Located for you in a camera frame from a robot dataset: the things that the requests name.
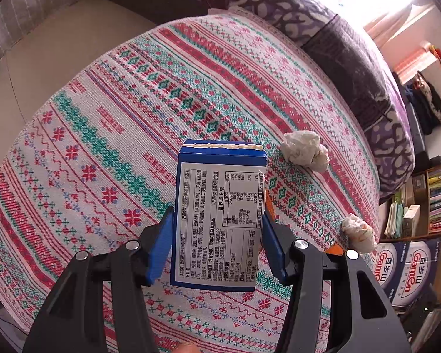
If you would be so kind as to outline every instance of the patterned blanket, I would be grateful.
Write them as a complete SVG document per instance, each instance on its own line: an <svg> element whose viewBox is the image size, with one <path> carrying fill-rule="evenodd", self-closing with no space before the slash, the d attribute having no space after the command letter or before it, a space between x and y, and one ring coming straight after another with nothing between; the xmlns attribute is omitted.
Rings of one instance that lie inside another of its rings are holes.
<svg viewBox="0 0 441 353"><path fill-rule="evenodd" d="M286 163L283 133L309 129L329 150L324 174ZM109 51L36 113L0 167L0 300L26 330L81 249L113 251L174 202L185 139L260 142L278 221L321 249L347 242L355 213L377 224L379 178L365 136L323 72L261 19L232 12L167 23ZM172 287L169 263L144 289L160 351L273 352L290 287L260 255L257 289ZM324 284L318 351L326 346ZM117 351L111 288L108 346Z"/></svg>
<svg viewBox="0 0 441 353"><path fill-rule="evenodd" d="M415 156L402 97L371 38L319 0L228 3L281 30L332 80L365 132L379 172L380 197L385 201L410 177Z"/></svg>

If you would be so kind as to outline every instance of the clothes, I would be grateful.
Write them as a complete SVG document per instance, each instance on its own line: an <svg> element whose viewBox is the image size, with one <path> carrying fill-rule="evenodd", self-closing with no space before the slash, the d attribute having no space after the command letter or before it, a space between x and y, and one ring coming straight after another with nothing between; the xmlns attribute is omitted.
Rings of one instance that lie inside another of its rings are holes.
<svg viewBox="0 0 441 353"><path fill-rule="evenodd" d="M415 76L414 85L421 90L428 101L430 110L433 112L438 122L441 124L441 98L436 93L433 85L429 86L429 82L423 77L420 72Z"/></svg>
<svg viewBox="0 0 441 353"><path fill-rule="evenodd" d="M403 104L405 105L405 111L407 112L408 124L410 125L410 135L412 136L413 149L415 151L415 169L416 169L416 164L417 164L416 156L421 153L426 153L426 145L425 145L425 140L423 138L423 130L418 121L415 108L412 106L407 95L405 94L405 87L402 86L399 76L397 75L396 72L393 72L392 76L395 79L400 95L402 97Z"/></svg>
<svg viewBox="0 0 441 353"><path fill-rule="evenodd" d="M406 86L405 95L415 109L423 134L430 135L433 129L439 125L439 121L431 111L425 95L420 89L414 88L413 84Z"/></svg>

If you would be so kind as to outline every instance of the knitted blanket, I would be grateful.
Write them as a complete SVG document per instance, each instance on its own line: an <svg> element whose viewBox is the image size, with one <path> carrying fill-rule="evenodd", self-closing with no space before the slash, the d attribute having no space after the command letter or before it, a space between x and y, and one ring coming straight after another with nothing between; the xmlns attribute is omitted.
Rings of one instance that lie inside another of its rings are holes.
<svg viewBox="0 0 441 353"><path fill-rule="evenodd" d="M324 174L284 161L283 134L317 132ZM0 167L0 300L25 329L72 256L113 251L174 203L185 139L261 143L275 214L325 249L346 246L340 223L377 224L379 178L365 136L323 72L282 34L245 13L159 26L93 62L36 113ZM262 253L255 292L172 287L170 265L144 289L160 351L181 341L205 352L273 352L290 287ZM328 330L329 286L321 331ZM116 352L111 285L105 331Z"/></svg>

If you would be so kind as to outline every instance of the logo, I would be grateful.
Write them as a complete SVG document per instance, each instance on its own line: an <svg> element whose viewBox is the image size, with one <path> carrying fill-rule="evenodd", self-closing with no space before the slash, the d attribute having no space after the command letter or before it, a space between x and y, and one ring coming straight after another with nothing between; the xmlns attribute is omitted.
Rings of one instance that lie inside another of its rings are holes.
<svg viewBox="0 0 441 353"><path fill-rule="evenodd" d="M156 158L154 158L151 154L146 152L144 154L145 160L147 160L151 164L151 168L149 168L149 172L153 175L155 179L158 179L161 184L167 184L167 182L173 186L176 185L176 178L172 175L170 171L168 171L165 167L163 167Z"/></svg>
<svg viewBox="0 0 441 353"><path fill-rule="evenodd" d="M407 280L403 289L402 298L410 296L418 289L420 284L425 281L429 268L428 261L429 256L427 255L426 251L418 249L413 253Z"/></svg>
<svg viewBox="0 0 441 353"><path fill-rule="evenodd" d="M101 124L106 127L110 133L112 133L114 130L119 134L124 132L125 129L113 118L111 114L109 114L109 112L106 111L103 106L100 106L97 109L97 112L99 112L102 116L100 119Z"/></svg>
<svg viewBox="0 0 441 353"><path fill-rule="evenodd" d="M395 248L390 246L389 249L381 250L377 257L377 263L374 268L374 277L382 287L386 287L387 283L394 275L396 269L395 256Z"/></svg>

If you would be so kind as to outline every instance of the nutrition facts table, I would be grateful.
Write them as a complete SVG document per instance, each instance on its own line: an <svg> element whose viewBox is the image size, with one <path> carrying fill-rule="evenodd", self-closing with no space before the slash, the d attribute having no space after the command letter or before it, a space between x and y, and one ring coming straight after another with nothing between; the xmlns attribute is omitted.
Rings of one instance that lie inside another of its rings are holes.
<svg viewBox="0 0 441 353"><path fill-rule="evenodd" d="M177 282L254 287L266 167L181 164Z"/></svg>

